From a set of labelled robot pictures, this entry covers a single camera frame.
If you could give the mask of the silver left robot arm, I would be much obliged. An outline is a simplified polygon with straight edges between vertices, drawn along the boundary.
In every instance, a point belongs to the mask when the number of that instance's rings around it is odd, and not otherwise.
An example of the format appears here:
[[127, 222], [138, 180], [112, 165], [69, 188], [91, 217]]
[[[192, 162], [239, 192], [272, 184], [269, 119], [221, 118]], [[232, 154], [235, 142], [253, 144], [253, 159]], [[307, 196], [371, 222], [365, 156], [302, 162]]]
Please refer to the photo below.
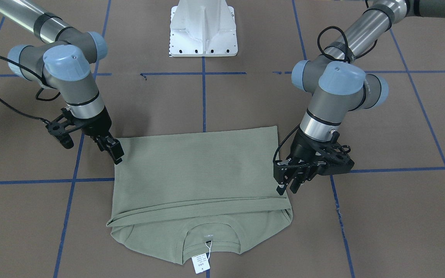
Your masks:
[[351, 148], [339, 144], [339, 127], [346, 114], [371, 109], [385, 102], [389, 87], [382, 77], [367, 74], [354, 62], [369, 53], [380, 36], [406, 17], [445, 18], [445, 0], [375, 0], [347, 30], [336, 26], [340, 37], [320, 55], [299, 61], [292, 70], [292, 84], [312, 98], [294, 135], [290, 154], [274, 160], [277, 193], [296, 193], [316, 175], [349, 173], [354, 161]]

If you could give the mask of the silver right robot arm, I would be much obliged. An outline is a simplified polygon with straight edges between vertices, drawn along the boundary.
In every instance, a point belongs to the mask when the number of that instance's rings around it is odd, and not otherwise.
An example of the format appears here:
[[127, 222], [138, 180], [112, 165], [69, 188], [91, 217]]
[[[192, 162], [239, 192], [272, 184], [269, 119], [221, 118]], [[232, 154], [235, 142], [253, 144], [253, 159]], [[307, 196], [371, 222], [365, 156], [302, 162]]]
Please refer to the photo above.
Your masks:
[[30, 0], [0, 0], [0, 14], [44, 43], [15, 46], [1, 60], [17, 76], [37, 81], [42, 89], [58, 90], [58, 96], [66, 102], [60, 116], [52, 121], [26, 113], [24, 116], [42, 121], [65, 149], [74, 146], [70, 133], [81, 130], [118, 165], [124, 151], [120, 141], [110, 134], [112, 121], [90, 69], [90, 64], [108, 53], [102, 35], [83, 33]]

